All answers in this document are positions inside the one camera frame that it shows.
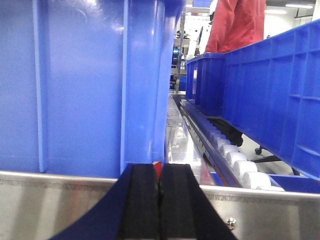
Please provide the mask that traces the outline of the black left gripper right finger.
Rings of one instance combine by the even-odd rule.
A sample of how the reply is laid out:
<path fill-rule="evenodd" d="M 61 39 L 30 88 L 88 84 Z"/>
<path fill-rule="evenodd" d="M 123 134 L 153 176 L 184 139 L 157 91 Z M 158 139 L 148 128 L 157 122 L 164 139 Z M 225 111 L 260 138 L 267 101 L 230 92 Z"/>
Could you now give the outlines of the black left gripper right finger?
<path fill-rule="evenodd" d="M 162 240 L 235 240 L 188 164 L 165 164 L 159 183 Z"/>

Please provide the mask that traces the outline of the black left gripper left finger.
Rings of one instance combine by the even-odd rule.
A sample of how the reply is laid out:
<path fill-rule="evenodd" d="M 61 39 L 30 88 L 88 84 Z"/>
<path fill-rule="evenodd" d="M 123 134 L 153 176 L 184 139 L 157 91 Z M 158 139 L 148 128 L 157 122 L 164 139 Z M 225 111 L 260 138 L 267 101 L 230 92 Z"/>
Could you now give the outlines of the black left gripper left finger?
<path fill-rule="evenodd" d="M 158 176 L 152 164 L 129 164 L 107 194 L 54 240 L 158 240 Z"/>

